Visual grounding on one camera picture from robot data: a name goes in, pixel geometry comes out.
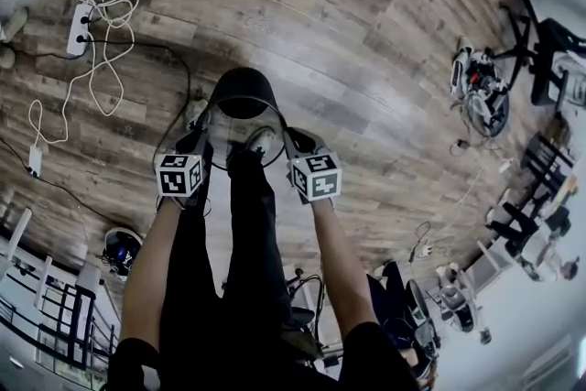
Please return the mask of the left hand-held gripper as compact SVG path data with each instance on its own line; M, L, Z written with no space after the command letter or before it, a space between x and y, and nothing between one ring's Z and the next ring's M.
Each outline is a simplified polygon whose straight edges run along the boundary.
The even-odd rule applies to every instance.
M157 208L172 201L181 209L204 209L208 200L213 150L209 144L211 114L201 114L201 126L192 127L176 142L177 153L157 154ZM195 153L201 138L201 152Z

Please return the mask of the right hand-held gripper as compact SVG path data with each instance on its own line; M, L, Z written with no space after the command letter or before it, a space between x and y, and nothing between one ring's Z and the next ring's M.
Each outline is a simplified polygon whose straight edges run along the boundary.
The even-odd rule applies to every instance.
M337 197L342 191L342 167L338 155L324 140L300 128L283 131L288 158L288 179L303 202Z

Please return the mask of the black mesh waste bin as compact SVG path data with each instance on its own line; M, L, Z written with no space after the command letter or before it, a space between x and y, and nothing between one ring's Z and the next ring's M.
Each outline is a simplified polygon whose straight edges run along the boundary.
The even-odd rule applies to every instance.
M238 67L223 74L208 101L204 123L213 148L212 165L225 171L228 158L244 147L263 127L272 128L275 141L262 159L266 168L282 155L285 118L266 76L253 68Z

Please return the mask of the person's left forearm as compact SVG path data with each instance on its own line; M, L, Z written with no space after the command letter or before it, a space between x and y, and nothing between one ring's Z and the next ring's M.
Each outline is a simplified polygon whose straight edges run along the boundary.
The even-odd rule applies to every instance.
M122 340L139 339L159 349L169 259L180 215L176 202L163 200L125 283Z

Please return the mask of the person's right forearm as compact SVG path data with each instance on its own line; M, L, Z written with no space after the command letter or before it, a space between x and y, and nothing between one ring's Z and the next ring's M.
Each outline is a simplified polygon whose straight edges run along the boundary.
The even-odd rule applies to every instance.
M366 274L330 199L310 203L322 262L323 280L341 337L358 325L376 322Z

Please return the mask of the person's left shoe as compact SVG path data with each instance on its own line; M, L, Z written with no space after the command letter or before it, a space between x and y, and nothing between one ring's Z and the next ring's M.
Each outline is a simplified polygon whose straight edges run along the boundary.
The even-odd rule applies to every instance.
M198 100L191 100L184 112L184 127L187 131L196 128L198 120L205 112L208 106L208 101L204 98Z

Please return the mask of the person's shoe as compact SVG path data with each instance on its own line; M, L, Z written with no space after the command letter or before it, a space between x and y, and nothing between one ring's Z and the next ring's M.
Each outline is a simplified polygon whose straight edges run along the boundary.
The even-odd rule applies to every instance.
M184 112L184 127L187 131L196 128L198 120L205 112L208 106L208 101L204 98L198 100L191 100Z
M245 144L245 150L252 151L260 157L264 157L273 146L275 139L276 132L272 127L260 127L249 136Z

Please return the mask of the person's right shoe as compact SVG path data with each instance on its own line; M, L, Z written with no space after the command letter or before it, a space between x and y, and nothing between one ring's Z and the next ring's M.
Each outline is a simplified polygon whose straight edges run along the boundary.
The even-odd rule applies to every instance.
M245 150L252 151L260 157L264 157L273 146L275 139L276 132L272 127L260 127L249 136L245 144Z

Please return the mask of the person's black clothing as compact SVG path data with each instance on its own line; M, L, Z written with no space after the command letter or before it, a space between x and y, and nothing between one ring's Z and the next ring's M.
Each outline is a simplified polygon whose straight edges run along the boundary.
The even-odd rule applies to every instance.
M230 159L233 252L222 295L202 205L159 204L126 282L104 391L419 391L374 315L364 268L327 199L311 209L342 369L334 379L293 359L275 195L260 157L253 148Z

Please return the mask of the round gear case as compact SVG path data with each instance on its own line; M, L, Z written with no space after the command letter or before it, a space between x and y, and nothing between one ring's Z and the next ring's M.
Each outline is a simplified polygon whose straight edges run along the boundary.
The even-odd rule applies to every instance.
M104 236L101 259L110 267L111 274L126 282L141 246L142 238L134 231L115 227Z

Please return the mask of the white power strip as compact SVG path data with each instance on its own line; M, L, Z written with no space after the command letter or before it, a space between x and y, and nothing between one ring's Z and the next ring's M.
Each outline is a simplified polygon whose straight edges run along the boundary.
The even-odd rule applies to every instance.
M89 26L94 8L87 3L78 4L73 13L66 52L71 57L80 57L88 46Z

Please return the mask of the white plug adapter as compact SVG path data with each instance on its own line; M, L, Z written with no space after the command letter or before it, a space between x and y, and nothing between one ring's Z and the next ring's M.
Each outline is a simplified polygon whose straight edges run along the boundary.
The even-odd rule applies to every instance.
M412 265L416 259L423 259L431 255L434 245L427 238L430 229L431 222L428 221L421 223L416 228L416 242L412 246L408 258L408 263L410 265Z

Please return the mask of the white power adapter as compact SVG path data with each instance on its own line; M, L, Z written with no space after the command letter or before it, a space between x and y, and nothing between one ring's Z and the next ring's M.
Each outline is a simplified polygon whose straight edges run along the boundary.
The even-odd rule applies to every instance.
M27 171L34 178L40 177L42 165L42 151L36 145L31 145L28 153Z

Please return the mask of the black metal rack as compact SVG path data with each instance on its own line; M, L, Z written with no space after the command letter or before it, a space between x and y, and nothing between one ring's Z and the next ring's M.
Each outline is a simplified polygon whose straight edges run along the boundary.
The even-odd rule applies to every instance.
M118 324L107 320L97 300L67 284L47 287L41 297L38 356L83 371L103 372L118 344Z

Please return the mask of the grey rounded appliance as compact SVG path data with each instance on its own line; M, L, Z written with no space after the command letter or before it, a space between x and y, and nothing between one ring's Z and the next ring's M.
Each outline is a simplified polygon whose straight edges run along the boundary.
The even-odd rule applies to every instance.
M471 333L477 327L477 309L465 292L454 284L439 290L441 318L459 332Z

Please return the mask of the black slatted shelf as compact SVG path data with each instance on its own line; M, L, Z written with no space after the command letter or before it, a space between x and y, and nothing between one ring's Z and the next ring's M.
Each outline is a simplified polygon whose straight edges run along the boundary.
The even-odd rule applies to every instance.
M537 183L554 197L569 175L563 169L572 170L574 161L541 133L536 133L526 146L520 166L528 169Z

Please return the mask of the black office chair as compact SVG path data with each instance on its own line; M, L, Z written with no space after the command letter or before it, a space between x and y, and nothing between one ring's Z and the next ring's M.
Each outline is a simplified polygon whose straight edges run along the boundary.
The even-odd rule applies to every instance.
M571 52L586 59L586 38L575 35L554 19L546 18L537 22L537 42L531 49L528 46L532 26L531 18L514 13L508 5L503 3L499 4L499 8L507 13L514 33L515 45L498 54L491 52L489 57L494 61L515 58L509 82L510 88L515 84L521 68L527 66L535 78L530 95L531 103L534 106L554 104L555 111L558 113L568 88L569 72L567 70L554 71L554 56L556 53Z

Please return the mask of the grey backpack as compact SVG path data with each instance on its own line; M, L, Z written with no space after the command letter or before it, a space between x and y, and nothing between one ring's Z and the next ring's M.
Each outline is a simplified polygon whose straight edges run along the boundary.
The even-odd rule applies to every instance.
M574 52L557 52L553 71L565 82L564 100L586 108L586 58Z

